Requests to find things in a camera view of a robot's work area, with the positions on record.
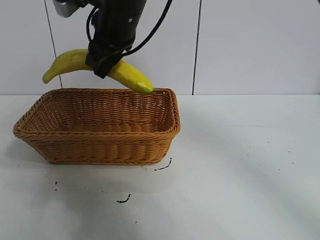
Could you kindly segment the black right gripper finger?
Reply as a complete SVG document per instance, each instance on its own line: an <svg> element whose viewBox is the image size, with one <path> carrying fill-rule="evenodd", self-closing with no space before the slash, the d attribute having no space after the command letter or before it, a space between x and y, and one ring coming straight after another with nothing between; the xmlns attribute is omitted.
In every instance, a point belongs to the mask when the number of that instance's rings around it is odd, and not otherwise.
<svg viewBox="0 0 320 240"><path fill-rule="evenodd" d="M98 77L104 79L108 73L123 57L124 49L114 46L102 46L97 42L90 42L85 63L92 67Z"/></svg>

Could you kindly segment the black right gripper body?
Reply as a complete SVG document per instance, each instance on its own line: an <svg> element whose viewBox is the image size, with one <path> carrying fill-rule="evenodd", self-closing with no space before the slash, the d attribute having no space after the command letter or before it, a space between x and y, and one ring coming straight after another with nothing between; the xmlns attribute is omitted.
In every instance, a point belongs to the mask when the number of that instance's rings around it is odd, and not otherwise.
<svg viewBox="0 0 320 240"><path fill-rule="evenodd" d="M102 48L130 49L146 5L145 0L93 0L93 42Z"/></svg>

